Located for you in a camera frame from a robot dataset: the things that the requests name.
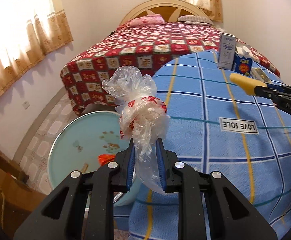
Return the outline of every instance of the white wall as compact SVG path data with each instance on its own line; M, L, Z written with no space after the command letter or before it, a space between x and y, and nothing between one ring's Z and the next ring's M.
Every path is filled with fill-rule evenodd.
M62 0L74 41L49 54L0 98L0 149L13 158L38 114L63 87L62 67L99 42L133 7L146 0ZM30 107L24 110L22 103Z
M291 0L222 0L223 27L264 54L291 85Z

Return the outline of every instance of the bedspread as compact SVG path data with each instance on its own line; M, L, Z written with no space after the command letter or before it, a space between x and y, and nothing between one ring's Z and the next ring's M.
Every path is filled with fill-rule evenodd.
M208 49L218 50L220 31L209 26L166 23L119 31L95 44L67 63L61 78L71 106L80 114L88 104L114 106L114 98L101 87L123 65L151 76L167 62L180 56ZM271 62L252 48L255 61L277 76Z
M171 117L164 147L198 171L222 172L281 239L291 227L291 115L270 99L245 94L230 82L232 71L217 68L216 59L214 50L184 55L153 76L156 97L166 102ZM281 84L261 68L274 84ZM255 122L258 133L224 130L220 118ZM163 196L142 185L129 231L131 240L177 240L178 195Z

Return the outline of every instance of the milk carton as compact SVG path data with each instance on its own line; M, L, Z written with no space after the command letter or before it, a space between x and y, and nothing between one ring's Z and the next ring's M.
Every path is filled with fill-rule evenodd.
M229 70L232 69L235 45L236 45L235 36L227 33L220 34L218 68Z
M250 46L237 42L232 70L244 75L250 75L253 63L253 54Z

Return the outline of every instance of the red checkered bedspread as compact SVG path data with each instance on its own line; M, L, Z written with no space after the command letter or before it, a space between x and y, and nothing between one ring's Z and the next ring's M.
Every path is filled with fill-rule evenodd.
M90 103L114 106L114 98L101 87L124 65L143 75L154 73L172 59L193 52L218 49L220 31L213 27L166 23L121 30L95 44L67 63L61 78L71 105L80 114ZM280 76L271 62L252 48L255 61Z

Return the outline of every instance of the striped pillow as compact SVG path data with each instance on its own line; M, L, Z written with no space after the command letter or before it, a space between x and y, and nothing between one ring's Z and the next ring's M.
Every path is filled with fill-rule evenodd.
M199 22L199 23L208 23L213 26L213 22L204 16L196 16L196 15L183 15L178 17L178 22Z
M199 23L199 22L182 22L185 24L193 24L193 25L204 25L204 26L213 26L210 23Z

